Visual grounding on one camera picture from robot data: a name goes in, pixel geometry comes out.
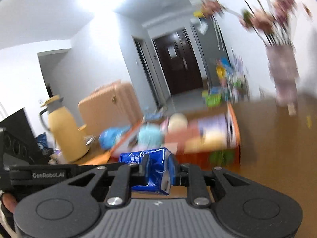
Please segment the person's left hand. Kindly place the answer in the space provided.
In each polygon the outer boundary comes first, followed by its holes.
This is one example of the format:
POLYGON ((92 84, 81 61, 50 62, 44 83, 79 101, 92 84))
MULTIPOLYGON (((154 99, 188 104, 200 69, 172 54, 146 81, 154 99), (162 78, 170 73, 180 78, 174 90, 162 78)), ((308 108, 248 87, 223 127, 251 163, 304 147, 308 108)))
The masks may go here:
POLYGON ((1 211, 3 214, 2 223, 9 237, 17 237, 13 219, 14 210, 16 209, 17 204, 18 201, 14 195, 8 192, 1 192, 1 211))

